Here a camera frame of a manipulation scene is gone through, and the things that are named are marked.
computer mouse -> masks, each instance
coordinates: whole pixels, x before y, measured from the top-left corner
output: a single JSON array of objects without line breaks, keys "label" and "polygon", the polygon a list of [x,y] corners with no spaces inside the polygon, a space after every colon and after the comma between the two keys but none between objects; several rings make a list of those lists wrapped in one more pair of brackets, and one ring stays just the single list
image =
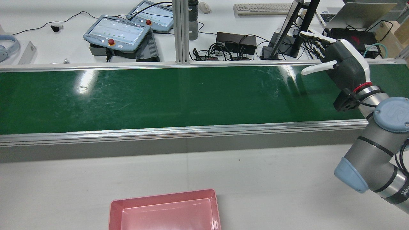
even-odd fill
[{"label": "computer mouse", "polygon": [[211,11],[210,6],[205,2],[199,3],[199,10],[204,14],[208,14]]}]

red ring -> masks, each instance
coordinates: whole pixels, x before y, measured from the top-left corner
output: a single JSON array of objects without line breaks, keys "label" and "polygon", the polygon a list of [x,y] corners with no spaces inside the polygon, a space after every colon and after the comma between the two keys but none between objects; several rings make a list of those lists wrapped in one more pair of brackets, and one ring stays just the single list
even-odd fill
[{"label": "red ring", "polygon": [[358,90],[360,90],[361,88],[363,88],[364,86],[372,86],[372,82],[365,82],[363,84],[361,84],[360,86],[356,87],[353,92],[357,92]]}]

headphones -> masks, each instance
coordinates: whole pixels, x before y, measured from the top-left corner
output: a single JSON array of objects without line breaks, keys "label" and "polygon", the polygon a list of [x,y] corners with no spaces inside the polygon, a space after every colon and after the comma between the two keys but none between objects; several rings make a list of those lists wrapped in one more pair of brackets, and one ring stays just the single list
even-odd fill
[{"label": "headphones", "polygon": [[10,56],[11,53],[17,51],[20,48],[20,43],[15,37],[11,35],[0,35],[0,40],[11,40],[14,42],[13,45],[7,49],[4,46],[0,45],[0,62],[2,62],[6,60],[6,58]]}]

black box with red logo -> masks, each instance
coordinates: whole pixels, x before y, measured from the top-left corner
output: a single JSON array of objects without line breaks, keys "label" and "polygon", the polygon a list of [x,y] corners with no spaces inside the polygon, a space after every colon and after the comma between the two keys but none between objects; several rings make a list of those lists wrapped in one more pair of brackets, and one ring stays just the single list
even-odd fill
[{"label": "black box with red logo", "polygon": [[[345,39],[351,43],[362,55],[371,45],[377,43],[372,32],[358,31],[353,29],[331,29],[328,37],[334,39]],[[374,45],[366,53],[366,58],[376,58],[380,54],[379,46]]]}]

pink tray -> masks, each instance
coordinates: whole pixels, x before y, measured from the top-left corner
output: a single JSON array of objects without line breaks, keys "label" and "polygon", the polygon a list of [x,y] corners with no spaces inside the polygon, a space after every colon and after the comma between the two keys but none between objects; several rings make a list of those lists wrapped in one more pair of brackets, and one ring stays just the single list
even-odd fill
[{"label": "pink tray", "polygon": [[109,230],[221,230],[213,189],[115,200]]}]

